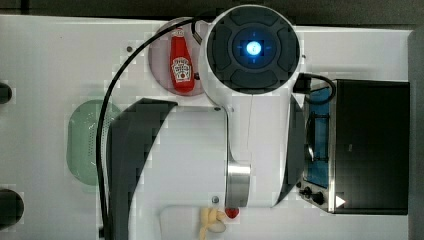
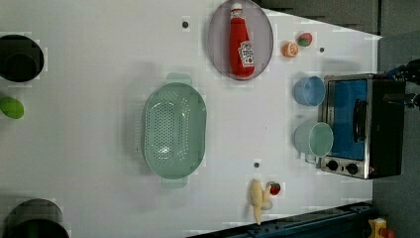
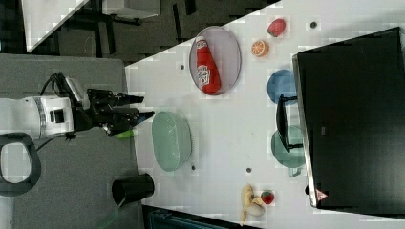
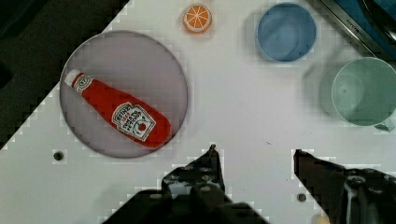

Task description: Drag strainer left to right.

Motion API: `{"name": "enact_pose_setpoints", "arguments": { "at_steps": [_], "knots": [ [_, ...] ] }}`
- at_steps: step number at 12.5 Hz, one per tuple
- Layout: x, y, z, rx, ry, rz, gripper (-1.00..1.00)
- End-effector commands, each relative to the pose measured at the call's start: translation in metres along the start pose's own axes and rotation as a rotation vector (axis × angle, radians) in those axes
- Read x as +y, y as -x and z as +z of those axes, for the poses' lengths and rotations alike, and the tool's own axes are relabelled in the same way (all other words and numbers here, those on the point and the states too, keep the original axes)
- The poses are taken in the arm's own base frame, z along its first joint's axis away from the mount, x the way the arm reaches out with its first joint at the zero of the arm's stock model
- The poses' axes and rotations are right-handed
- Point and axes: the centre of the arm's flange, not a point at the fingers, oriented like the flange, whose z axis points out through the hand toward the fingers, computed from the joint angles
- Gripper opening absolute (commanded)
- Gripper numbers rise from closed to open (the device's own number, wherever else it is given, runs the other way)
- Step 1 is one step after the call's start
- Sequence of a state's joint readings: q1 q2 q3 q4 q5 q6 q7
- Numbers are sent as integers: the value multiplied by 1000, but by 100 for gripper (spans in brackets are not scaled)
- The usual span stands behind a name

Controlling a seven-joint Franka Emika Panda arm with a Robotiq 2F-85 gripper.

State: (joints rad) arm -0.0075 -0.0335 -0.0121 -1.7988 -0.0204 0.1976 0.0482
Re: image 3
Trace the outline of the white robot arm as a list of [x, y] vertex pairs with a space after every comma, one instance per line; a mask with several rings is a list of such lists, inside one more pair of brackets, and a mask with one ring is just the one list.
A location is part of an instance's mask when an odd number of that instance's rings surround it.
[[53, 139], [103, 129], [108, 136], [132, 130], [154, 113], [141, 112], [131, 105], [143, 101], [141, 96], [89, 89], [84, 99], [69, 96], [31, 96], [1, 100], [1, 149], [13, 143], [28, 151], [31, 170], [26, 178], [13, 183], [1, 178], [1, 195], [17, 197], [30, 191], [41, 175], [41, 162], [34, 144], [36, 140]]

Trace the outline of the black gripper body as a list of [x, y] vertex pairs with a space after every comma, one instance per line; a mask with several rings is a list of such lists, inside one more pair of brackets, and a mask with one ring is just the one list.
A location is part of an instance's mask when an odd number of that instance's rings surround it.
[[129, 94], [88, 89], [87, 95], [90, 106], [87, 109], [79, 105], [75, 107], [76, 132], [100, 127], [105, 130], [107, 136], [114, 136], [132, 129], [137, 124], [138, 110], [129, 107]]

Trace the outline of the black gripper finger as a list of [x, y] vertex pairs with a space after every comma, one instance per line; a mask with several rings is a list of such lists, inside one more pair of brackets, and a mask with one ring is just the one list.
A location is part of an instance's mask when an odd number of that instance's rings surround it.
[[139, 112], [138, 113], [138, 122], [143, 122], [149, 118], [151, 118], [155, 113], [153, 111], [150, 112]]
[[130, 104], [142, 103], [143, 100], [144, 100], [143, 96], [129, 95], [129, 103]]

